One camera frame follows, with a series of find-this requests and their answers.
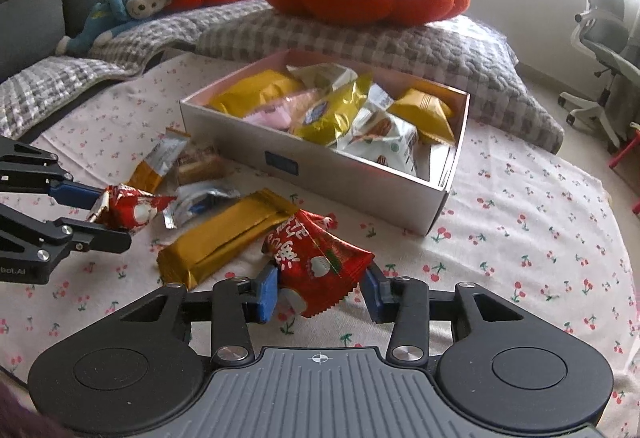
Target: circular pad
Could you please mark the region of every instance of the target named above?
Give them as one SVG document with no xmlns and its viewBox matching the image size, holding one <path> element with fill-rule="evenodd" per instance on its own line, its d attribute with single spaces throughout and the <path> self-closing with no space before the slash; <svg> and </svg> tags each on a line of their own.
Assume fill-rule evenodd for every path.
<svg viewBox="0 0 640 438">
<path fill-rule="evenodd" d="M 191 404 L 201 359 L 155 323 L 99 325 L 55 344 L 33 363 L 29 392 L 39 412 L 76 434 L 128 436 Z"/>
<path fill-rule="evenodd" d="M 105 348 L 78 360 L 74 374 L 87 388 L 111 391 L 135 384 L 148 369 L 145 355 L 124 348 Z"/>
<path fill-rule="evenodd" d="M 512 348 L 494 357 L 494 373 L 514 388 L 546 389 L 566 376 L 566 365 L 556 354 L 540 348 Z"/>
<path fill-rule="evenodd" d="M 438 362 L 451 404 L 503 432 L 556 434 L 598 420 L 613 378 L 594 348 L 532 316 L 474 325 Z"/>
</svg>

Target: gray checkered blanket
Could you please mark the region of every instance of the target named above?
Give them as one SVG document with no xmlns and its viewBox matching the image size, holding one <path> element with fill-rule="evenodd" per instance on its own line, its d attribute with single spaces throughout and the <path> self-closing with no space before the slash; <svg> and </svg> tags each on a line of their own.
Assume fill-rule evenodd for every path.
<svg viewBox="0 0 640 438">
<path fill-rule="evenodd" d="M 254 61 L 289 48 L 356 59 L 453 86 L 471 95 L 471 118 L 552 153 L 562 144 L 564 131 L 527 92 L 506 38 L 466 16 L 415 28 L 343 28 L 270 9 L 214 25 L 200 37 L 196 52 Z"/>
<path fill-rule="evenodd" d="M 127 30 L 104 46 L 93 47 L 89 55 L 120 65 L 130 72 L 140 72 L 155 54 L 168 46 L 193 46 L 207 28 L 230 20 L 241 20 L 247 14 L 269 8 L 264 0 L 244 0 L 164 16 Z"/>
<path fill-rule="evenodd" d="M 0 135 L 17 139 L 54 111 L 124 68 L 99 59 L 47 57 L 0 84 Z"/>
<path fill-rule="evenodd" d="M 149 60 L 169 46 L 193 47 L 217 22 L 267 9 L 264 0 L 195 9 L 158 18 L 123 32 L 89 58 L 47 57 L 0 83 L 0 135 L 17 139 L 84 91 L 107 79 L 142 74 Z"/>
</svg>

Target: chair caster wheel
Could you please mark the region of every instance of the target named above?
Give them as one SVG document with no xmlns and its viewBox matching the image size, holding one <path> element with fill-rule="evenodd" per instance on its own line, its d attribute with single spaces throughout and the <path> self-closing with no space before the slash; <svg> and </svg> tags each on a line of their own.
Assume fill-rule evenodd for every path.
<svg viewBox="0 0 640 438">
<path fill-rule="evenodd" d="M 617 152 L 619 152 L 620 148 L 617 147 L 613 142 L 609 141 L 607 142 L 607 153 L 609 155 L 613 155 Z"/>
</svg>

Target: screw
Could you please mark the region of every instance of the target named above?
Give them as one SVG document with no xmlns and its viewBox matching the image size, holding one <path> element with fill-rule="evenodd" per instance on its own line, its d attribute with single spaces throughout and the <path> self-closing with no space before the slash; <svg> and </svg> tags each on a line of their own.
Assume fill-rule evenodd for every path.
<svg viewBox="0 0 640 438">
<path fill-rule="evenodd" d="M 414 362 L 414 360 L 420 360 L 424 352 L 418 346 L 398 346 L 391 354 L 402 362 Z"/>
<path fill-rule="evenodd" d="M 216 355 L 227 362 L 237 362 L 249 356 L 249 352 L 242 346 L 222 346 L 218 348 Z"/>
</svg>

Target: blue plush toy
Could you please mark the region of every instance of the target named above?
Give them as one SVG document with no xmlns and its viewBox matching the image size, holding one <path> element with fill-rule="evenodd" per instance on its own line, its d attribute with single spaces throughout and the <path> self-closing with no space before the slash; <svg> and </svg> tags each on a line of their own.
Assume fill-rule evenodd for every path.
<svg viewBox="0 0 640 438">
<path fill-rule="evenodd" d="M 84 57 L 92 45 L 101 46 L 119 33 L 152 19 L 171 0 L 107 0 L 96 3 L 84 28 L 73 39 L 64 36 L 56 47 L 56 55 Z"/>
</svg>

